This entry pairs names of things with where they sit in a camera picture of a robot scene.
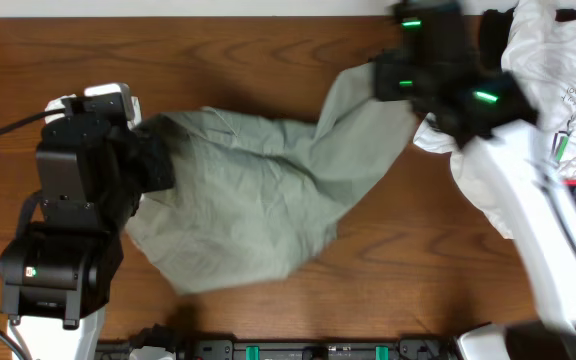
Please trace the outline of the grey-green shorts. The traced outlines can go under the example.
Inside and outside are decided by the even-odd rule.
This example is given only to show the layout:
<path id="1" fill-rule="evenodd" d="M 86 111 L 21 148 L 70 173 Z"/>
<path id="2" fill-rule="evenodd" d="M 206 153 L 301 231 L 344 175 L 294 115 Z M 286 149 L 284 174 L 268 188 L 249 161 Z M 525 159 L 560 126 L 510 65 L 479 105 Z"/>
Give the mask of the grey-green shorts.
<path id="1" fill-rule="evenodd" d="M 315 123 L 158 114 L 146 128 L 163 139 L 175 185 L 144 195 L 127 233 L 179 293 L 284 279 L 336 238 L 416 126 L 408 102 L 374 97 L 368 64 L 337 76 Z"/>

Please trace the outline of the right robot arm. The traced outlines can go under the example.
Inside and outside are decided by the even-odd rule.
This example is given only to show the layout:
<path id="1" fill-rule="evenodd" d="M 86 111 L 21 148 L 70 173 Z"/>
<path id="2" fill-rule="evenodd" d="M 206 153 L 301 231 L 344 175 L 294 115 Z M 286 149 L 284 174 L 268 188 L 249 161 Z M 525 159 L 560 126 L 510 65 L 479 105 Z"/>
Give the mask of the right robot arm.
<path id="1" fill-rule="evenodd" d="M 508 73 L 488 74 L 457 1 L 401 1 L 401 45 L 377 56 L 374 94 L 434 116 L 489 185 L 529 277 L 537 319 L 456 336 L 454 359 L 576 359 L 576 203 L 542 149 L 538 112 Z"/>

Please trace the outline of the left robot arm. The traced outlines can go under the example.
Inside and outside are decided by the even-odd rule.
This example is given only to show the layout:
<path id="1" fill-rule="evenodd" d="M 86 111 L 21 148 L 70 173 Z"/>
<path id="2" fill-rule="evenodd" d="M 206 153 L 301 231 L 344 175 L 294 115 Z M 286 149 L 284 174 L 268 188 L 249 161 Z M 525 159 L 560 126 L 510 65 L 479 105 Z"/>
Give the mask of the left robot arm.
<path id="1" fill-rule="evenodd" d="M 141 197 L 168 190 L 161 138 L 130 127 L 120 92 L 65 98 L 36 148 L 40 189 L 0 256 L 1 311 L 15 359 L 91 359 Z"/>

